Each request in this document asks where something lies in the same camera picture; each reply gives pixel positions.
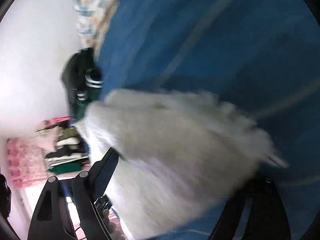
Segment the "cream tweed jacket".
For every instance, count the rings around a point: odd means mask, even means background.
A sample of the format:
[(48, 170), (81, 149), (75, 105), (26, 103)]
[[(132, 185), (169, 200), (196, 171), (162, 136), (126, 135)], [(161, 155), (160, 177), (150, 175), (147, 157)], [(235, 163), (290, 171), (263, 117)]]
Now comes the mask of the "cream tweed jacket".
[(116, 89), (89, 104), (75, 126), (92, 161), (109, 148), (119, 153), (106, 194), (129, 239), (201, 217), (263, 163), (286, 167), (267, 132), (210, 92)]

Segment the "clothes rack with garments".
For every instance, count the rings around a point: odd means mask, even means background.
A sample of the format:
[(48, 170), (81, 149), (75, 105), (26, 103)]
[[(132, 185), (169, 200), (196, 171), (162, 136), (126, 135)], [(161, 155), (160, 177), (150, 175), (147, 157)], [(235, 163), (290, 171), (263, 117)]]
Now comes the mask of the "clothes rack with garments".
[(80, 172), (90, 167), (89, 149), (69, 121), (51, 125), (48, 120), (35, 128), (35, 142), (43, 149), (47, 171), (60, 175)]

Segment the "pink clothes hanger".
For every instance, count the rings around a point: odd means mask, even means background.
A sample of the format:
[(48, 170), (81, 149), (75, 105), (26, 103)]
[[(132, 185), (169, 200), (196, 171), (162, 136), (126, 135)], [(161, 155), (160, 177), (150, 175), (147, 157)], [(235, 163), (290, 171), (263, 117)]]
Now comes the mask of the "pink clothes hanger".
[(65, 122), (65, 121), (69, 121), (69, 120), (70, 120), (69, 116), (62, 116), (62, 117), (58, 117), (58, 118), (49, 119), (48, 122), (51, 125), (53, 125), (53, 124), (57, 124), (57, 123)]

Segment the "pink floral curtain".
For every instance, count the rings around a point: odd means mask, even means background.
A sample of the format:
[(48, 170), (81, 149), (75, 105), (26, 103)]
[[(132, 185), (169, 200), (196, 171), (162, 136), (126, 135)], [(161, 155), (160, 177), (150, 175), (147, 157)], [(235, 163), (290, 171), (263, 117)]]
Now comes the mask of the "pink floral curtain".
[(48, 179), (43, 149), (37, 146), (34, 139), (8, 139), (6, 148), (8, 170), (14, 188), (25, 189)]

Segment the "dark green striped-cuff garment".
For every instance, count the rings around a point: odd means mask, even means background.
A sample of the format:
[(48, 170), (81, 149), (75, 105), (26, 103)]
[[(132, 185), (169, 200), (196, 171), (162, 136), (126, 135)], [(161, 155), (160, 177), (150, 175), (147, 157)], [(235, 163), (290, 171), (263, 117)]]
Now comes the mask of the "dark green striped-cuff garment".
[(97, 101), (103, 87), (103, 77), (99, 68), (87, 69), (84, 75), (84, 85), (76, 90), (75, 118), (76, 121), (85, 115), (89, 103)]

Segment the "black folded garment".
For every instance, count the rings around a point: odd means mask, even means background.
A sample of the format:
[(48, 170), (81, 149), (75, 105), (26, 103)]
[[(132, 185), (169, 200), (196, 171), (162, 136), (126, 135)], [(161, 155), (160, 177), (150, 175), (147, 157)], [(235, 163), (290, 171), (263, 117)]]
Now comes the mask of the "black folded garment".
[(78, 121), (76, 114), (77, 106), (77, 91), (83, 92), (85, 90), (85, 72), (88, 69), (94, 68), (93, 49), (86, 48), (75, 53), (66, 63), (62, 74), (61, 81), (64, 85), (67, 103), (69, 109), (69, 116), (71, 123)]

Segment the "plaid checkered bed cover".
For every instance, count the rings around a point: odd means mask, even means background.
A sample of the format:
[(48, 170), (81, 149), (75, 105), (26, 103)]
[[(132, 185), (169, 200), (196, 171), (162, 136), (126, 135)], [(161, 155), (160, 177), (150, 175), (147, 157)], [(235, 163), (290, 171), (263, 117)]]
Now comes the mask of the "plaid checkered bed cover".
[(76, 3), (74, 9), (79, 14), (76, 29), (82, 49), (92, 48), (95, 56), (100, 54), (118, 5), (119, 0), (80, 0)]

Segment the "blue striped bed sheet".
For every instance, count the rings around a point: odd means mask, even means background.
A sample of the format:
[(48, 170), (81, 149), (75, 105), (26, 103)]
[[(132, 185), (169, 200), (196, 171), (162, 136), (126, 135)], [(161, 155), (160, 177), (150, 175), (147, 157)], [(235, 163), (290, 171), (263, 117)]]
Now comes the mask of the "blue striped bed sheet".
[(98, 57), (116, 88), (207, 90), (253, 115), (289, 168), (292, 239), (319, 239), (319, 0), (119, 0)]

